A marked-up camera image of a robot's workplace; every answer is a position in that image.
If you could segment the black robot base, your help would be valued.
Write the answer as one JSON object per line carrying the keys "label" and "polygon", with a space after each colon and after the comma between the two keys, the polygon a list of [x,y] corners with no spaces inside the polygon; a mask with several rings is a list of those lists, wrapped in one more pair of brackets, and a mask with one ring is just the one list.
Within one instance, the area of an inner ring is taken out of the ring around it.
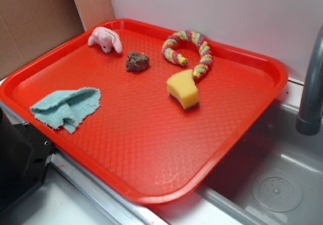
{"label": "black robot base", "polygon": [[32,124],[12,124],[1,110],[1,214],[43,185],[52,150]]}

